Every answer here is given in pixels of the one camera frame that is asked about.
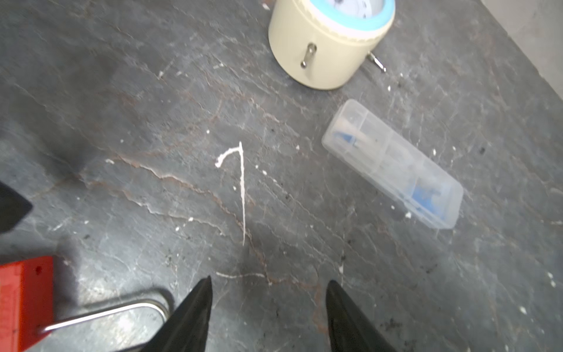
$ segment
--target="white wall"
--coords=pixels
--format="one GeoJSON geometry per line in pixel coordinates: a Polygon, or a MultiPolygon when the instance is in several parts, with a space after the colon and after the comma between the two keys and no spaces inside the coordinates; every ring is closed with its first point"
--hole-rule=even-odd
{"type": "Polygon", "coordinates": [[[482,0],[563,98],[563,0],[482,0]]]}

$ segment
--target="chrome handle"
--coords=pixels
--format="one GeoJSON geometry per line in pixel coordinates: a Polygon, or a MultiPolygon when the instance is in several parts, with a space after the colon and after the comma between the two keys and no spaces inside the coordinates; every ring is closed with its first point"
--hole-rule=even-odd
{"type": "Polygon", "coordinates": [[[306,69],[309,66],[311,59],[313,58],[313,56],[315,56],[315,53],[316,53],[315,43],[309,43],[309,45],[307,45],[307,51],[305,52],[305,57],[301,62],[302,69],[306,69]]]}
{"type": "Polygon", "coordinates": [[[151,299],[137,300],[137,301],[133,301],[133,302],[125,303],[125,304],[120,304],[118,306],[113,306],[113,307],[110,307],[110,308],[106,308],[106,309],[102,309],[102,310],[98,310],[98,311],[93,311],[91,313],[82,314],[82,315],[79,315],[77,317],[72,317],[72,318],[69,318],[69,319],[64,319],[64,320],[61,320],[61,321],[58,321],[58,322],[54,322],[50,325],[47,325],[45,327],[40,328],[39,333],[42,334],[42,333],[57,330],[57,329],[60,329],[60,328],[64,328],[64,327],[67,327],[67,326],[87,322],[89,320],[94,320],[94,319],[98,319],[98,318],[101,318],[101,317],[107,317],[108,315],[112,315],[112,314],[115,314],[115,313],[121,313],[121,312],[129,310],[129,309],[143,308],[143,307],[152,308],[152,309],[156,310],[158,312],[158,314],[160,314],[160,316],[162,317],[163,322],[166,322],[168,320],[168,318],[170,317],[170,313],[168,312],[168,309],[166,309],[160,302],[157,302],[157,301],[151,300],[151,299]]]}

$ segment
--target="cream cylindrical container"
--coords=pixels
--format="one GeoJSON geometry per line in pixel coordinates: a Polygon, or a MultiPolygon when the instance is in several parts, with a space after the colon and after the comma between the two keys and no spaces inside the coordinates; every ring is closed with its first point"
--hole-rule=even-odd
{"type": "Polygon", "coordinates": [[[335,89],[358,70],[394,18],[395,0],[276,0],[270,47],[297,82],[335,89]]]}

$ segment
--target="metal handle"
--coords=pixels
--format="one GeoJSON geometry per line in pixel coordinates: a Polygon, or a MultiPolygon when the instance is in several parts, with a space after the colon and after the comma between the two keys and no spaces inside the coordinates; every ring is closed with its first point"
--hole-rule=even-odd
{"type": "Polygon", "coordinates": [[[45,327],[40,328],[39,334],[43,334],[43,333],[53,331],[53,330],[57,330],[57,329],[60,329],[60,328],[64,328],[64,327],[67,327],[67,326],[87,322],[87,321],[90,321],[90,320],[94,320],[94,319],[98,319],[98,318],[102,318],[102,317],[107,317],[108,315],[121,313],[123,311],[131,310],[131,309],[135,309],[135,308],[152,308],[152,309],[156,310],[158,312],[158,314],[160,314],[163,322],[166,322],[168,320],[168,318],[170,318],[170,312],[160,302],[155,301],[155,300],[137,300],[137,301],[132,301],[132,302],[129,302],[129,303],[113,306],[113,307],[110,307],[110,308],[101,309],[101,310],[94,311],[94,312],[91,312],[91,313],[82,314],[82,315],[79,315],[77,317],[72,317],[72,318],[64,319],[64,320],[61,320],[61,321],[58,321],[58,322],[54,322],[50,325],[47,325],[45,327]]]}
{"type": "Polygon", "coordinates": [[[302,69],[306,69],[308,67],[309,62],[311,61],[313,56],[315,56],[315,53],[316,53],[315,43],[309,43],[309,45],[307,45],[307,51],[305,52],[305,57],[303,58],[303,61],[301,62],[301,68],[302,69]]]}
{"type": "Polygon", "coordinates": [[[379,61],[379,59],[373,55],[373,53],[370,51],[368,52],[368,56],[367,59],[371,62],[373,62],[374,64],[377,65],[377,67],[379,67],[379,69],[381,70],[381,72],[387,72],[387,69],[385,68],[385,66],[383,66],[383,64],[381,63],[381,61],[379,61]]]}

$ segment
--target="blue lid rim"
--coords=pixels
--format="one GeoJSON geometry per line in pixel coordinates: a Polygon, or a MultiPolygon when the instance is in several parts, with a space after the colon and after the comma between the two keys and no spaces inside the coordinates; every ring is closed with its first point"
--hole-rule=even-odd
{"type": "Polygon", "coordinates": [[[395,0],[383,0],[383,8],[377,15],[368,19],[359,19],[345,15],[334,7],[327,0],[309,0],[320,12],[331,20],[350,29],[372,32],[383,28],[393,18],[395,13],[395,0]]]}

